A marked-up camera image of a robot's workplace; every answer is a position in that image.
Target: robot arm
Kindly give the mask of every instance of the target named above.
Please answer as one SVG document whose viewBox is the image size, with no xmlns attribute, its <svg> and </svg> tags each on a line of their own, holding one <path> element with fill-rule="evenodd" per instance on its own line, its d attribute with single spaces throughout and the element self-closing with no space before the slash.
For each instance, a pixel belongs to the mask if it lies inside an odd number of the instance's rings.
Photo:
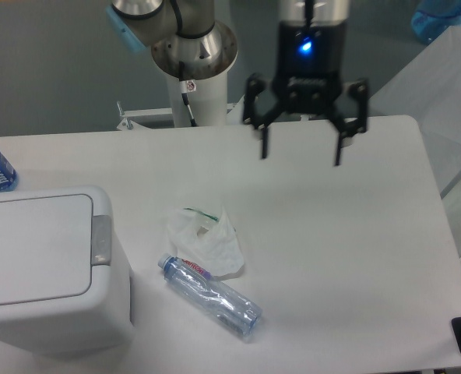
<svg viewBox="0 0 461 374">
<path fill-rule="evenodd" d="M 111 10 L 145 46 L 175 34 L 200 37 L 215 23 L 213 0 L 113 0 Z"/>
<path fill-rule="evenodd" d="M 349 0 L 280 0 L 276 75 L 248 78 L 243 122 L 262 134 L 262 158 L 268 155 L 269 125 L 283 112 L 324 115 L 338 132 L 335 165 L 354 135 L 368 129 L 368 81 L 343 84 L 340 78 L 347 32 Z M 255 109 L 261 92 L 270 88 L 275 105 L 264 115 Z M 358 115 L 345 121 L 335 101 L 347 94 L 357 102 Z"/>
</svg>

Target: white plastic bag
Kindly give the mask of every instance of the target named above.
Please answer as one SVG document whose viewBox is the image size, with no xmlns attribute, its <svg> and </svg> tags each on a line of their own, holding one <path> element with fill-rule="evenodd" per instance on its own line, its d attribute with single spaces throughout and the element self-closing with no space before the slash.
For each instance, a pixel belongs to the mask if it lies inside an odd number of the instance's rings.
<svg viewBox="0 0 461 374">
<path fill-rule="evenodd" d="M 176 210 L 168 221 L 167 233 L 178 250 L 177 257 L 194 261 L 214 277 L 236 274 L 245 264 L 224 209 L 220 219 L 197 209 Z"/>
</svg>

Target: blue led light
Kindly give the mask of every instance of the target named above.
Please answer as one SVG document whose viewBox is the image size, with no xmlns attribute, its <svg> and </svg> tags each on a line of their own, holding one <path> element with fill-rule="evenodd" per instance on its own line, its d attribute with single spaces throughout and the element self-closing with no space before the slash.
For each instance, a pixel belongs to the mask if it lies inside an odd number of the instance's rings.
<svg viewBox="0 0 461 374">
<path fill-rule="evenodd" d="M 300 52 L 303 56 L 309 56 L 314 51 L 314 44 L 310 39 L 304 39 L 303 43 L 298 48 L 298 52 Z"/>
<path fill-rule="evenodd" d="M 311 41 L 308 41 L 307 43 L 303 44 L 303 45 L 301 46 L 301 50 L 302 50 L 303 52 L 308 52 L 308 51 L 310 51 L 310 50 L 311 50 Z"/>
</svg>

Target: bottle cap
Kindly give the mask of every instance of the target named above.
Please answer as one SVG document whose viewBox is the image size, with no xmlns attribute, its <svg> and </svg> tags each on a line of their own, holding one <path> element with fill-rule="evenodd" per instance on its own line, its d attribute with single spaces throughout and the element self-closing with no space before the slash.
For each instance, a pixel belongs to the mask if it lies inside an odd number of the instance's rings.
<svg viewBox="0 0 461 374">
<path fill-rule="evenodd" d="M 161 268 L 161 269 L 164 269 L 165 268 L 165 265 L 167 264 L 168 260 L 171 259 L 173 256 L 172 255 L 169 255 L 168 253 L 164 253 L 160 259 L 158 260 L 158 266 Z"/>
</svg>

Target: table surface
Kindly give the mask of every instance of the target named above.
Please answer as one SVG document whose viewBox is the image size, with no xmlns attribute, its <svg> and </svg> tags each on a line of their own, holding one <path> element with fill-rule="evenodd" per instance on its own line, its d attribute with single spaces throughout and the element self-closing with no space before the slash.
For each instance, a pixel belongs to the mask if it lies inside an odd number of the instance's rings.
<svg viewBox="0 0 461 374">
<path fill-rule="evenodd" d="M 461 266 L 416 122 L 371 118 L 333 167 L 326 122 L 0 138 L 19 189 L 94 184 L 135 272 L 131 344 L 38 356 L 0 343 L 0 373 L 400 372 L 461 365 Z M 227 280 L 263 308 L 245 343 L 166 285 L 171 209 L 225 209 L 245 257 Z"/>
</svg>

